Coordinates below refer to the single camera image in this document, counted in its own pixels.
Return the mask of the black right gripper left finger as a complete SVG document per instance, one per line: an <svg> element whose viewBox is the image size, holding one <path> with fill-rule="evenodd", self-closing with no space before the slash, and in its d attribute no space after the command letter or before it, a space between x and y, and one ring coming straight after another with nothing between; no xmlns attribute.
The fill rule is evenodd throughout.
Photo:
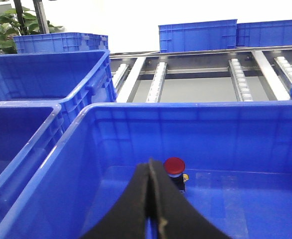
<svg viewBox="0 0 292 239"><path fill-rule="evenodd" d="M149 164L136 166L122 195L82 239L144 239L148 204Z"/></svg>

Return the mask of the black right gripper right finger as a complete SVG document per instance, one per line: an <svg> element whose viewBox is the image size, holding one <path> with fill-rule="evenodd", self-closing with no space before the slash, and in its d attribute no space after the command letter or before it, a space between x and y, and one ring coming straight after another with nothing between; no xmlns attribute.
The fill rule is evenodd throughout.
<svg viewBox="0 0 292 239"><path fill-rule="evenodd" d="M174 185L163 162L149 160L152 210L148 220L152 239L229 239L200 214Z"/></svg>

